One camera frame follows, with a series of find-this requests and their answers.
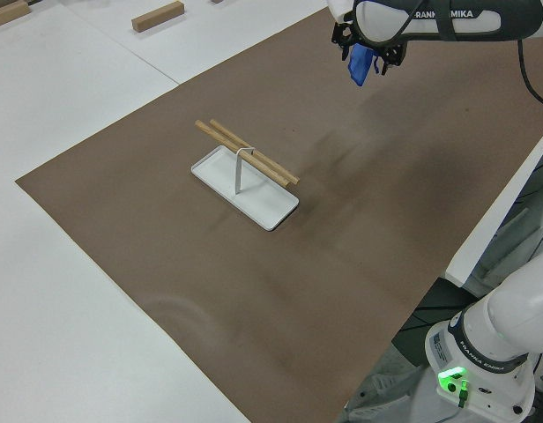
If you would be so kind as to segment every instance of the blue cloth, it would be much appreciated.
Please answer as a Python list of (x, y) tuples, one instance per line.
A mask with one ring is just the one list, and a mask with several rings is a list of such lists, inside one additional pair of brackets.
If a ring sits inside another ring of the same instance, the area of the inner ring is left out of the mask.
[(369, 68), (371, 68), (374, 57), (378, 57), (378, 54), (371, 48), (364, 47), (361, 44), (353, 45), (348, 70), (350, 71), (350, 78), (358, 86), (362, 86), (368, 77)]

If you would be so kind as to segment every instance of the black strap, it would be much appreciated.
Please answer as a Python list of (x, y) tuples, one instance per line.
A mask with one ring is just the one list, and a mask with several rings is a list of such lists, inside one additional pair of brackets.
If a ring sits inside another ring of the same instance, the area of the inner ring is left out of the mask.
[(430, 0), (436, 15), (436, 25), (442, 41), (457, 41), (451, 19), (451, 0)]

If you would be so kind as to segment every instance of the label on robot base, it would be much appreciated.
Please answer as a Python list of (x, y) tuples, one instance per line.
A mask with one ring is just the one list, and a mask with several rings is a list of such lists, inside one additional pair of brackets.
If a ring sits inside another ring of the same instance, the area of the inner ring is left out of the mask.
[(430, 349), (439, 368), (445, 368), (450, 363), (451, 354), (448, 346), (443, 342), (444, 331), (440, 330), (430, 339)]

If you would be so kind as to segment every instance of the brown mat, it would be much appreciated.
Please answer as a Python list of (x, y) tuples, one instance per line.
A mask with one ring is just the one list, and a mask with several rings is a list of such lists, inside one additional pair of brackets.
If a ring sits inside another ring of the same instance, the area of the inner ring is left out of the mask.
[[(514, 43), (413, 43), (359, 89), (331, 26), (319, 12), (19, 180), (256, 423), (335, 418), (543, 135)], [(543, 40), (527, 50), (543, 93)], [(276, 231), (190, 173), (212, 117), (301, 177)]]

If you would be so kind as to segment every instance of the white tray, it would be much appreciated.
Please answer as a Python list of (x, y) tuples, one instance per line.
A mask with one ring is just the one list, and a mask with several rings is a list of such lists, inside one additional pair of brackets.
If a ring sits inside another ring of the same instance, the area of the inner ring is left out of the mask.
[(296, 196), (245, 161), (241, 190), (235, 194), (235, 171), (236, 155), (223, 145), (191, 167), (192, 174), (266, 231), (275, 229), (299, 204)]

